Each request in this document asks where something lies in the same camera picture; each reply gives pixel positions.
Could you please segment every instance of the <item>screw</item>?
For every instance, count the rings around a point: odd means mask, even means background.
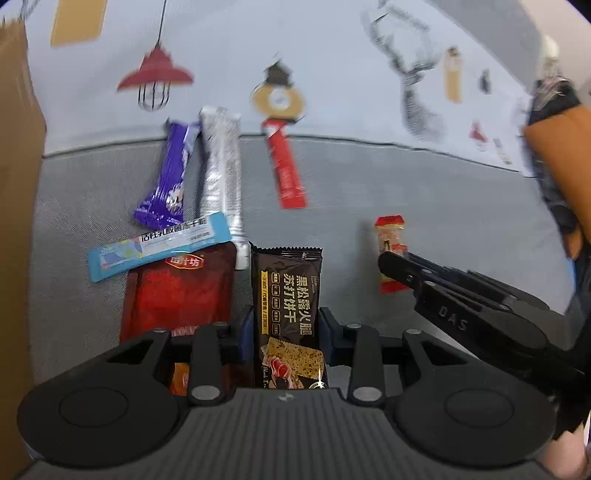
[[[191,395],[197,400],[215,400],[220,393],[220,389],[213,385],[199,385],[191,390]]]
[[[379,400],[382,392],[375,387],[357,387],[353,390],[353,396],[359,401],[371,402]]]

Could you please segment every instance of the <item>red lamp illustration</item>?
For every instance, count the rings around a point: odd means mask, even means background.
[[[170,55],[161,48],[160,39],[166,2],[167,0],[164,0],[156,46],[144,57],[140,68],[123,78],[117,87],[118,92],[137,88],[138,105],[148,112],[160,110],[166,106],[170,98],[171,85],[191,85],[193,83],[193,75],[186,69],[175,66]]]

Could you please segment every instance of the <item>deer illustration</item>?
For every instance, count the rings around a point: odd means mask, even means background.
[[[368,18],[368,35],[371,41],[389,58],[390,67],[400,75],[402,80],[402,115],[404,125],[415,137],[422,140],[438,141],[443,135],[441,118],[429,111],[418,99],[415,85],[420,82],[424,73],[437,66],[439,59],[434,56],[418,59],[410,70],[404,67],[404,61],[394,47],[392,35],[380,35],[378,23],[388,14],[372,22]]]

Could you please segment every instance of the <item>red snack bag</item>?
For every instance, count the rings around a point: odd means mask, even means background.
[[[236,247],[227,242],[134,268],[120,341],[158,327],[191,335],[196,326],[229,322],[235,265]]]
[[[404,218],[400,215],[391,215],[379,217],[375,221],[374,228],[378,234],[379,252],[393,252],[404,257],[408,252],[408,247],[402,243],[401,232],[404,230]],[[380,292],[393,293],[400,290],[409,290],[406,285],[392,280],[385,275],[380,274]]]

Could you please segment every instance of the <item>orange object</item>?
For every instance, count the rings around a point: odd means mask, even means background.
[[[591,111],[579,105],[524,128],[531,148],[544,161],[591,238]]]
[[[583,249],[584,243],[584,237],[583,232],[581,231],[581,226],[577,225],[577,228],[574,230],[574,232],[569,233],[568,235],[563,235],[562,239],[564,242],[564,249],[566,250],[567,255],[570,259],[576,260],[581,254],[581,250]]]
[[[107,0],[60,0],[51,32],[51,46],[97,39],[103,28]]]
[[[462,102],[462,56],[457,47],[447,49],[445,54],[445,91],[450,102]]]

